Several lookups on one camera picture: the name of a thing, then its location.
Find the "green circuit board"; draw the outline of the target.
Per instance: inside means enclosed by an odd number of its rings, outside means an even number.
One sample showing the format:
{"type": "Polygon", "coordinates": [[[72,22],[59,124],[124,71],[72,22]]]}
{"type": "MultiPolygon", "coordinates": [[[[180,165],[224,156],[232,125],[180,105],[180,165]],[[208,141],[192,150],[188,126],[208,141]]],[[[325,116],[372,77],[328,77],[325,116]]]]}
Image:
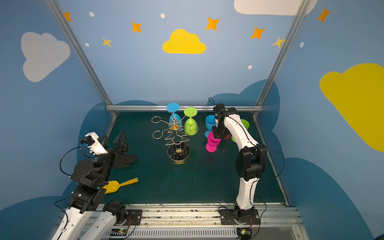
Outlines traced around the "green circuit board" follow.
{"type": "Polygon", "coordinates": [[[128,235],[127,229],[111,229],[109,239],[125,239],[128,235]]]}
{"type": "Polygon", "coordinates": [[[252,238],[252,230],[237,228],[237,240],[250,240],[252,238]]]}

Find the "pink wine glass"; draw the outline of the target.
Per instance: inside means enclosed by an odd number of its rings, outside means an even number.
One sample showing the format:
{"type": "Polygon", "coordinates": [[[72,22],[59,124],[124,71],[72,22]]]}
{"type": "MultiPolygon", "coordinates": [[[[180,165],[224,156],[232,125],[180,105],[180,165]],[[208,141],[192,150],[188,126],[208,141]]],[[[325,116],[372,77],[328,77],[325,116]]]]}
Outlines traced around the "pink wine glass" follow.
{"type": "Polygon", "coordinates": [[[207,137],[206,150],[213,153],[217,150],[217,146],[220,144],[221,139],[216,139],[212,131],[209,132],[207,137]]]}

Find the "right green circuit board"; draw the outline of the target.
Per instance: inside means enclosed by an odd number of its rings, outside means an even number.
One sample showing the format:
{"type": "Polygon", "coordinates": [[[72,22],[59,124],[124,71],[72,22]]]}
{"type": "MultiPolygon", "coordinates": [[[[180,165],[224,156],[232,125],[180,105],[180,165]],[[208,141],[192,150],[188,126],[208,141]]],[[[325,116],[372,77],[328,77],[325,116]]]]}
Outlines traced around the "right green circuit board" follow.
{"type": "Polygon", "coordinates": [[[237,228],[237,240],[250,240],[252,238],[252,230],[237,228]]]}

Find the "aluminium corner post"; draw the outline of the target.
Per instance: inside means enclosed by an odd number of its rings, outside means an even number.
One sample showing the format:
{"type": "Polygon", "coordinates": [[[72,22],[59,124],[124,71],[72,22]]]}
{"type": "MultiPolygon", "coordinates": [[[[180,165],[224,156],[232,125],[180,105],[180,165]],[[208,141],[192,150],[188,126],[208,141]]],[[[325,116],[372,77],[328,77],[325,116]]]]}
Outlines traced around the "aluminium corner post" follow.
{"type": "Polygon", "coordinates": [[[259,112],[263,110],[263,104],[268,96],[268,93],[270,92],[272,85],[278,76],[278,73],[283,65],[283,62],[290,50],[291,45],[293,44],[295,37],[306,17],[307,9],[309,9],[310,3],[312,1],[310,0],[304,0],[300,3],[298,11],[292,21],[292,24],[290,25],[290,28],[286,35],[286,40],[283,42],[283,46],[280,48],[278,56],[276,58],[276,61],[273,65],[273,68],[270,72],[269,77],[267,78],[266,83],[264,84],[264,87],[258,97],[256,107],[261,108],[261,110],[253,111],[253,118],[256,121],[257,115],[259,112]]]}
{"type": "Polygon", "coordinates": [[[58,1],[52,1],[52,0],[45,0],[45,3],[49,7],[51,13],[55,17],[56,21],[58,22],[60,28],[62,29],[64,35],[68,39],[69,43],[71,44],[72,48],[74,49],[76,55],[78,56],[81,64],[83,65],[84,69],[86,70],[88,76],[90,77],[90,80],[94,84],[95,88],[97,89],[99,95],[101,96],[102,100],[104,101],[106,106],[113,105],[109,95],[107,94],[107,91],[105,90],[100,78],[98,77],[95,69],[93,68],[90,60],[88,59],[85,51],[83,50],[83,47],[78,40],[77,36],[75,35],[70,22],[66,19],[64,12],[59,4],[58,1]]]}

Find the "black glove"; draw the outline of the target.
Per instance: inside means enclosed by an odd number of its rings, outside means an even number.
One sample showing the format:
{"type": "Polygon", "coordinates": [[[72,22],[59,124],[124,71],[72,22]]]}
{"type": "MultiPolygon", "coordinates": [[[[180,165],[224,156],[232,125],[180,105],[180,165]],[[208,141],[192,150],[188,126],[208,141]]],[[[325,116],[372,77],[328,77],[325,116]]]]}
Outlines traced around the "black glove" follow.
{"type": "Polygon", "coordinates": [[[116,155],[114,160],[114,168],[129,168],[137,161],[136,155],[116,155]]]}

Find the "left green circuit board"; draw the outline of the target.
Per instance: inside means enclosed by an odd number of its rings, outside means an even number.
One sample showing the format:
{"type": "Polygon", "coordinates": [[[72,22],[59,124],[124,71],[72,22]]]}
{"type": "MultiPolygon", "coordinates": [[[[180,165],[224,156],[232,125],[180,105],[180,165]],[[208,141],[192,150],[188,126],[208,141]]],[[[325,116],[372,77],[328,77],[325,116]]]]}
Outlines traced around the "left green circuit board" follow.
{"type": "Polygon", "coordinates": [[[128,235],[127,229],[111,229],[109,239],[125,239],[128,235]]]}

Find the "yellow plastic scoop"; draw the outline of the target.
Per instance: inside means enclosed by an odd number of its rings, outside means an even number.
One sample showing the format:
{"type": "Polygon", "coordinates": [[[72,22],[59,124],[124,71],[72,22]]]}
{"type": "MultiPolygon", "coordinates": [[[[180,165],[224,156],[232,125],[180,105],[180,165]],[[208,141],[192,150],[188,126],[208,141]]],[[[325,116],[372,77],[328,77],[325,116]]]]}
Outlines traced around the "yellow plastic scoop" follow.
{"type": "Polygon", "coordinates": [[[138,182],[139,178],[134,178],[123,183],[119,183],[118,181],[109,181],[108,184],[103,187],[103,189],[106,190],[105,194],[111,194],[117,192],[120,187],[125,187],[138,182]]]}

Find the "right side aluminium floor rail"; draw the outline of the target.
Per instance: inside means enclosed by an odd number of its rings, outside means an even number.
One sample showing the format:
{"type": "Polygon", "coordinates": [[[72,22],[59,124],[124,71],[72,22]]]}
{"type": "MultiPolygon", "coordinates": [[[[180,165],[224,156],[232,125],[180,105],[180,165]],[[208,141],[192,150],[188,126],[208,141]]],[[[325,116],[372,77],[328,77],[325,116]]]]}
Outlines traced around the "right side aluminium floor rail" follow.
{"type": "Polygon", "coordinates": [[[262,131],[260,121],[256,118],[255,126],[258,131],[259,139],[258,142],[264,144],[268,149],[267,153],[267,169],[263,173],[260,182],[257,185],[255,199],[261,197],[262,201],[266,203],[280,203],[286,207],[289,207],[290,204],[287,200],[284,188],[281,184],[278,173],[281,171],[283,166],[283,157],[281,154],[282,150],[280,144],[278,147],[269,147],[266,142],[266,134],[262,131]]]}

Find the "green wine glass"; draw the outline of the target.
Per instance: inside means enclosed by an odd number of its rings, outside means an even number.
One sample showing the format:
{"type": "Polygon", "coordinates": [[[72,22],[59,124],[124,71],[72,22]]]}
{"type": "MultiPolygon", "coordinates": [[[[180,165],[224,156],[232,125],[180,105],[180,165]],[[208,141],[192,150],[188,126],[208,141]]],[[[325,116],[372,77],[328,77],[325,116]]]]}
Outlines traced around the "green wine glass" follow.
{"type": "MultiPolygon", "coordinates": [[[[244,119],[241,119],[241,122],[242,122],[243,126],[246,128],[246,130],[248,130],[248,128],[250,127],[250,123],[244,119]]],[[[236,140],[233,136],[231,137],[231,139],[234,143],[236,142],[236,140]]]]}
{"type": "Polygon", "coordinates": [[[194,119],[197,113],[198,111],[193,107],[188,107],[184,110],[184,115],[188,117],[188,119],[185,122],[185,133],[188,134],[189,136],[195,135],[199,130],[197,122],[194,119]]]}

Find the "left aluminium corner post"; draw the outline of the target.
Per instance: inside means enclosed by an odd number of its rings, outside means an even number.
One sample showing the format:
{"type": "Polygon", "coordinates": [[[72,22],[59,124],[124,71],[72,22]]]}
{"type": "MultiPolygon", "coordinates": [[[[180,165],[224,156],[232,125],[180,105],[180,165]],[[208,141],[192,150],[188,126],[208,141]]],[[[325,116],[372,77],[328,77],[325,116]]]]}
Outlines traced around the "left aluminium corner post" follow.
{"type": "Polygon", "coordinates": [[[78,40],[77,36],[75,35],[70,22],[66,19],[64,12],[59,4],[58,1],[52,1],[52,0],[45,0],[45,3],[49,7],[51,13],[55,17],[56,21],[58,22],[60,28],[62,29],[64,35],[68,39],[69,43],[71,44],[72,48],[74,49],[76,55],[78,56],[81,64],[83,65],[84,69],[86,70],[88,76],[90,77],[90,80],[94,84],[95,88],[97,89],[99,95],[101,96],[102,100],[104,101],[106,106],[113,105],[109,95],[107,94],[107,91],[105,90],[100,78],[98,77],[95,69],[93,68],[90,60],[88,59],[85,51],[83,50],[83,47],[78,40]]]}

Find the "right aluminium corner post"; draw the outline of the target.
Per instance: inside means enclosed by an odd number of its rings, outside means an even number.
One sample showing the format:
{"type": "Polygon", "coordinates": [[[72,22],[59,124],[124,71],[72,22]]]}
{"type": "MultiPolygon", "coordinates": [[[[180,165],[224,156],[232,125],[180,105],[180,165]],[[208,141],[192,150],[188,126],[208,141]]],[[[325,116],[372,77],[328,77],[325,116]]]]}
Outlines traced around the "right aluminium corner post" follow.
{"type": "Polygon", "coordinates": [[[304,0],[300,3],[298,11],[292,21],[292,24],[290,25],[290,28],[286,35],[286,40],[283,42],[283,46],[280,48],[278,56],[276,58],[276,61],[273,65],[273,68],[270,72],[269,77],[267,78],[266,83],[264,84],[264,87],[258,97],[256,107],[261,108],[261,110],[253,111],[253,118],[256,121],[257,115],[259,112],[263,110],[263,104],[268,96],[268,93],[270,92],[272,85],[278,76],[278,73],[283,65],[283,62],[290,50],[291,45],[293,44],[295,37],[306,17],[307,9],[309,9],[310,3],[312,1],[310,0],[304,0]]]}

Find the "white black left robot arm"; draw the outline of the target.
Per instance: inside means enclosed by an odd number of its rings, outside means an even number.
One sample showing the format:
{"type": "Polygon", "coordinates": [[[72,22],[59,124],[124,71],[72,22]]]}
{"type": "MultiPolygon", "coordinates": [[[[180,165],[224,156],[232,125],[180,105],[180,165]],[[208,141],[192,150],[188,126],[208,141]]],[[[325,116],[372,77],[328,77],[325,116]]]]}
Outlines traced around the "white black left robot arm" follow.
{"type": "Polygon", "coordinates": [[[108,137],[99,138],[95,132],[80,140],[78,148],[88,150],[94,158],[78,162],[69,175],[77,186],[52,237],[54,240],[76,240],[107,193],[112,169],[128,168],[136,162],[137,156],[127,153],[129,147],[125,132],[120,132],[113,143],[115,147],[108,148],[108,137]]]}

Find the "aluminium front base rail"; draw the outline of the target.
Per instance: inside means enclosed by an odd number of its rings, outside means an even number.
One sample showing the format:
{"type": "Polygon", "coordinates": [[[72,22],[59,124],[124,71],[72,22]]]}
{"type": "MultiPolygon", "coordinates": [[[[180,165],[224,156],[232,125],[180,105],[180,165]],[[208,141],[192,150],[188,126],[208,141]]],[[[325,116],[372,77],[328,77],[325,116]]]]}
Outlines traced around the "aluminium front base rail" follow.
{"type": "Polygon", "coordinates": [[[126,209],[140,217],[137,226],[103,223],[103,207],[98,207],[76,240],[236,240],[237,228],[252,230],[251,240],[308,239],[299,212],[276,203],[256,204],[256,214],[246,220],[235,219],[231,204],[140,204],[126,209]],[[111,229],[127,229],[129,235],[109,239],[111,229]]]}

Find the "blue wine glass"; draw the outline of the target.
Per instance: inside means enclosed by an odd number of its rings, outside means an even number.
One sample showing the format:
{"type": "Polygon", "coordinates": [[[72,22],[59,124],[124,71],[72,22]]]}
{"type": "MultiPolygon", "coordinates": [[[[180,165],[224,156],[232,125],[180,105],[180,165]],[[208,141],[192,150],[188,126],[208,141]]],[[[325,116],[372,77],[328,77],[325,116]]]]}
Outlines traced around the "blue wine glass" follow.
{"type": "Polygon", "coordinates": [[[213,127],[216,126],[215,117],[215,115],[208,115],[205,119],[205,124],[207,128],[207,131],[205,132],[206,138],[208,138],[209,133],[212,131],[213,127]]]}
{"type": "Polygon", "coordinates": [[[171,114],[169,117],[169,124],[173,127],[181,127],[182,126],[182,118],[177,114],[177,111],[180,109],[179,104],[170,103],[167,105],[167,111],[171,114]]]}

